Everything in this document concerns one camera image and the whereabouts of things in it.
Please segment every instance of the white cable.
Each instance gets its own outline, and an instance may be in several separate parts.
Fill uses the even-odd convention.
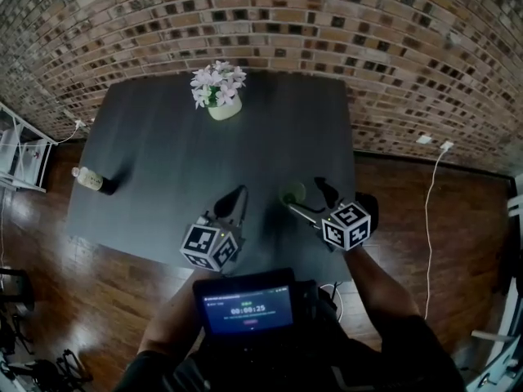
[[[76,127],[76,128],[74,129],[73,134],[72,134],[69,138],[65,138],[64,140],[61,140],[61,141],[59,141],[59,142],[48,142],[48,141],[46,141],[46,144],[52,144],[52,145],[54,145],[54,144],[63,144],[64,142],[66,142],[67,140],[70,140],[70,139],[74,136],[74,134],[76,133],[76,131],[78,130],[78,128],[79,128],[79,127]],[[17,147],[17,146],[19,146],[19,145],[18,145],[18,144],[16,144],[16,145],[15,145],[15,144],[12,144],[12,145],[9,145],[9,144],[0,144],[0,146],[2,146],[2,147]],[[25,145],[25,147],[42,147],[42,146],[43,146],[42,144],[40,144],[40,145]]]
[[[436,165],[434,166],[434,171],[432,172],[432,183],[431,187],[429,187],[427,192],[427,200],[425,200],[425,228],[427,229],[427,241],[428,241],[428,250],[429,250],[429,256],[428,256],[428,268],[427,268],[427,305],[425,306],[425,319],[427,319],[428,315],[428,303],[431,300],[431,263],[432,263],[432,245],[431,245],[431,235],[428,231],[428,199],[431,196],[431,190],[434,186],[434,178],[436,177],[436,169],[438,168],[438,163],[441,160],[441,157],[443,157],[443,154],[446,153],[448,150],[444,149],[441,151],[440,156],[436,160]]]
[[[340,323],[342,321],[342,317],[343,317],[343,300],[342,300],[342,295],[340,295],[340,292],[338,291],[337,287],[335,287],[333,284],[325,284],[323,286],[320,286],[320,289],[323,289],[324,287],[332,287],[333,289],[336,290],[336,293],[337,293],[337,297],[340,298],[340,306],[342,307],[342,312],[340,313],[340,316],[337,317],[337,321]]]

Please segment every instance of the dark gray table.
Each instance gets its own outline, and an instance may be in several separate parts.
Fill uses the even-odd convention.
[[[233,118],[194,110],[190,75],[111,86],[81,165],[120,181],[112,196],[74,184],[68,231],[135,256],[190,267],[178,251],[186,226],[213,200],[244,184],[249,202],[236,272],[292,266],[298,279],[350,275],[306,222],[281,205],[282,186],[301,181],[322,206],[313,177],[354,197],[351,125],[343,82],[250,73]]]

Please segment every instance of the brick wall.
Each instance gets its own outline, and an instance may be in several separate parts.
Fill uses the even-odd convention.
[[[445,161],[517,173],[522,16],[522,0],[0,0],[0,97],[62,138],[113,82],[227,59],[343,80],[357,149],[434,158],[450,139]]]

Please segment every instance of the wooden floor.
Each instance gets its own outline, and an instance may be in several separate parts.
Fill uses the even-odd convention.
[[[106,391],[136,353],[153,312],[190,270],[65,234],[70,170],[81,149],[62,145],[56,150],[47,194],[7,192],[4,261],[26,269],[32,280],[38,303],[29,316],[29,330],[37,356],[55,358],[71,349],[94,376],[94,390]],[[420,309],[427,299],[423,206],[431,171],[431,166],[356,158],[357,189],[376,196],[380,206],[379,227],[367,250],[414,294]],[[498,255],[508,232],[507,191],[503,179],[438,170],[429,206],[434,256],[428,323],[449,352],[491,316]],[[379,349],[353,283],[340,290],[347,334]]]

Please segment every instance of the white pot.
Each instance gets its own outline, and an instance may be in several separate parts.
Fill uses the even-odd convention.
[[[213,119],[222,121],[224,119],[230,118],[231,116],[235,116],[242,109],[242,101],[239,99],[239,96],[236,95],[232,100],[232,105],[222,105],[217,106],[216,108],[207,109]]]

